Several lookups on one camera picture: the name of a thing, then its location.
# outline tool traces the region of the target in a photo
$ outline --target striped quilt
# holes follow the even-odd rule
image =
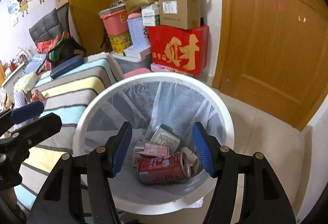
[[[86,58],[85,63],[52,80],[49,73],[42,75],[35,88],[45,97],[44,116],[55,113],[63,126],[59,133],[30,149],[19,173],[23,177],[15,192],[19,205],[31,210],[43,183],[64,153],[73,153],[73,135],[81,115],[90,102],[116,82],[109,67],[108,53]]]

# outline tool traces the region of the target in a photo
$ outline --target white trash can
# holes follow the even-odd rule
[[[141,215],[165,214],[185,208],[215,187],[205,170],[184,183],[145,185],[132,167],[137,141],[149,141],[160,124],[180,137],[178,150],[197,153],[192,126],[200,121],[221,145],[233,149],[233,125],[227,107],[208,86],[191,77],[155,72],[133,76],[104,90],[84,111],[73,138],[73,154],[83,155],[104,145],[124,121],[132,124],[132,140],[121,172],[109,185],[118,209]]]

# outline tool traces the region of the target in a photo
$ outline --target red gift box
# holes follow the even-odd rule
[[[206,67],[209,27],[148,27],[153,62],[198,76]]]

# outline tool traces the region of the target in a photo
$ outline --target barcode label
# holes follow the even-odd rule
[[[163,2],[164,14],[178,14],[178,4],[176,1]]]
[[[143,183],[152,184],[148,171],[139,172],[139,178]]]

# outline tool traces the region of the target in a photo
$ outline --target screw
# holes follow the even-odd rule
[[[106,151],[106,148],[104,146],[99,146],[97,149],[96,149],[97,153],[103,153]]]
[[[67,160],[67,159],[69,159],[70,156],[71,156],[71,155],[68,154],[68,153],[63,154],[63,155],[62,155],[62,160]]]
[[[256,157],[257,159],[263,159],[263,158],[264,158],[263,154],[260,153],[260,152],[257,152],[257,153],[255,154],[255,157]]]
[[[221,150],[221,152],[227,153],[227,152],[229,152],[229,147],[223,145],[220,147],[220,150]]]
[[[7,155],[1,155],[0,156],[0,163],[3,163],[7,158]]]

